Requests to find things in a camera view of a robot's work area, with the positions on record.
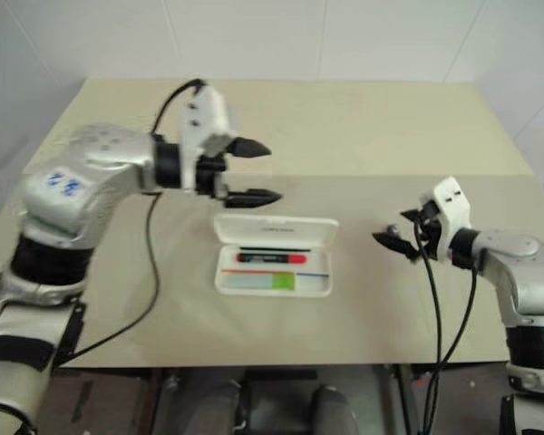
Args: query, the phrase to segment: table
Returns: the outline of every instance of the table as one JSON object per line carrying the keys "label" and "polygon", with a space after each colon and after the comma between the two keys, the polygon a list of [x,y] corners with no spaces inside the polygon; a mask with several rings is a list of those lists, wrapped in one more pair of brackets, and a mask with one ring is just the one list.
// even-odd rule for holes
{"label": "table", "polygon": [[[64,147],[84,123],[146,131],[182,80],[88,79],[28,168]],[[233,188],[263,187],[284,198],[249,213],[335,218],[335,285],[324,299],[256,298],[216,293],[220,205],[170,191],[152,225],[160,299],[125,335],[71,362],[73,367],[326,363],[427,363],[434,360],[434,317],[423,265],[378,246],[371,233],[446,175],[460,181],[475,227],[544,239],[544,189],[471,84],[400,82],[212,81],[227,97],[245,136],[266,143],[264,159],[230,159]],[[177,110],[162,131],[176,134]],[[151,199],[117,208],[97,249],[86,326],[78,348],[137,316],[151,297],[143,221]],[[0,268],[17,237],[16,194],[0,215]],[[444,344],[455,334],[470,286],[467,272],[434,265]],[[493,289],[480,288],[453,362],[508,358]]]}

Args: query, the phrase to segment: blue logo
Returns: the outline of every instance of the blue logo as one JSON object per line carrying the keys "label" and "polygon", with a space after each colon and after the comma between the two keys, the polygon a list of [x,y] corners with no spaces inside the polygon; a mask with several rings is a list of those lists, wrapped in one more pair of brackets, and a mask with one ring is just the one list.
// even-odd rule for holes
{"label": "blue logo", "polygon": [[69,179],[64,186],[63,195],[66,197],[73,197],[76,192],[81,188],[81,181],[78,179]]}
{"label": "blue logo", "polygon": [[63,177],[64,174],[61,174],[60,172],[55,172],[54,174],[49,175],[47,181],[48,186],[50,186],[51,188],[53,188],[54,186],[58,186]]}

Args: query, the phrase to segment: white wall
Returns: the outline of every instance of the white wall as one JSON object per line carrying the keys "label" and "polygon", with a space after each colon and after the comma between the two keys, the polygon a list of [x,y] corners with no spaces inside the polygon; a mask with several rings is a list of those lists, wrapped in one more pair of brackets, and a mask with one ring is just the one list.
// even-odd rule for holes
{"label": "white wall", "polygon": [[474,81],[544,181],[544,0],[0,0],[0,204],[86,76]]}

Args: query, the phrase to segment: pen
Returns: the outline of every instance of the pen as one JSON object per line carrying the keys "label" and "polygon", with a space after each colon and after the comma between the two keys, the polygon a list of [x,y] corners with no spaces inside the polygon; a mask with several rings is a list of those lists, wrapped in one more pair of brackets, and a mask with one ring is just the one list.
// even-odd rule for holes
{"label": "pen", "polygon": [[306,256],[301,254],[238,254],[240,263],[289,263],[302,265],[306,262]]}

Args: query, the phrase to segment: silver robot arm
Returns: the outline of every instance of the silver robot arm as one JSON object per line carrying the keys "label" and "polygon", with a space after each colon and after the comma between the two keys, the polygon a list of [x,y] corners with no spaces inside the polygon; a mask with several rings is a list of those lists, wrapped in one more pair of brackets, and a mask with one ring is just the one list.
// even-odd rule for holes
{"label": "silver robot arm", "polygon": [[221,94],[201,84],[184,110],[178,145],[157,134],[89,125],[24,181],[21,236],[0,280],[0,435],[32,433],[59,347],[78,340],[88,265],[122,199],[160,188],[210,195],[228,208],[281,198],[265,189],[228,191],[226,153],[270,151],[240,138]]}
{"label": "silver robot arm", "polygon": [[[542,425],[528,429],[544,430],[544,403],[531,399],[544,398],[544,242],[532,236],[472,229],[470,203],[454,178],[435,186],[421,202],[421,209],[402,215],[418,222],[427,242],[425,253],[460,268],[475,267],[495,286],[510,349],[506,365],[510,386],[524,393],[516,400],[518,414],[542,415]],[[411,243],[396,234],[376,233],[374,237],[412,261],[420,257]],[[516,431],[504,433],[519,433],[523,424],[518,422]]]}

